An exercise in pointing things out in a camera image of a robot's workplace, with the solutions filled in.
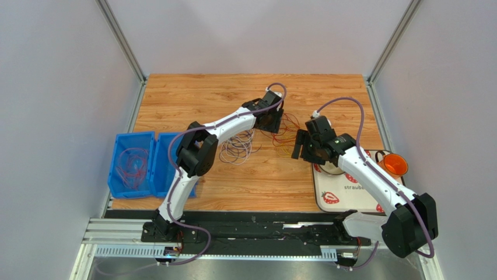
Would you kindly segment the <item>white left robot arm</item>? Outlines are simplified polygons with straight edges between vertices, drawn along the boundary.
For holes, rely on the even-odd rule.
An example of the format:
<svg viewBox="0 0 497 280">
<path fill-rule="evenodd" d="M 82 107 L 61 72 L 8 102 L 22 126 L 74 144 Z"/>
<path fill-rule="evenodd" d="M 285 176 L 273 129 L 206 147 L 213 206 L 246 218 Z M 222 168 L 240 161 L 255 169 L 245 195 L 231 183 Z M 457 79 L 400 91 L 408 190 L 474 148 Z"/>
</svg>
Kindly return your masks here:
<svg viewBox="0 0 497 280">
<path fill-rule="evenodd" d="M 220 144 L 247 130 L 279 130 L 286 95 L 285 90 L 278 93 L 267 87 L 262 98 L 243 103 L 217 121 L 204 125 L 192 122 L 187 130 L 171 140 L 167 156 L 175 173 L 164 201 L 152 216 L 154 234 L 169 241 L 184 226 L 180 218 L 187 198 L 199 179 L 214 165 Z"/>
</svg>

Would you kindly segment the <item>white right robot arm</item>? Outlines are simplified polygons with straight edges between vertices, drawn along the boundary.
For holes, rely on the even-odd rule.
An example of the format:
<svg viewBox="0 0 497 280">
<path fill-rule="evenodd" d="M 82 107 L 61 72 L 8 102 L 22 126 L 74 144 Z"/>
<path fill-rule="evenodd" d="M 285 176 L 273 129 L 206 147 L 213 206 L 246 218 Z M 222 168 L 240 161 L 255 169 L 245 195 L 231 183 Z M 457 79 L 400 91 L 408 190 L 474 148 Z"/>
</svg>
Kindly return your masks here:
<svg viewBox="0 0 497 280">
<path fill-rule="evenodd" d="M 312 118 L 296 133 L 292 158 L 324 165 L 332 163 L 351 175 L 380 204 L 384 216 L 348 210 L 334 219 L 341 240 L 364 237 L 383 242 L 405 258 L 439 235 L 436 202 L 427 193 L 416 194 L 384 171 L 349 134 L 337 135 L 325 116 Z"/>
</svg>

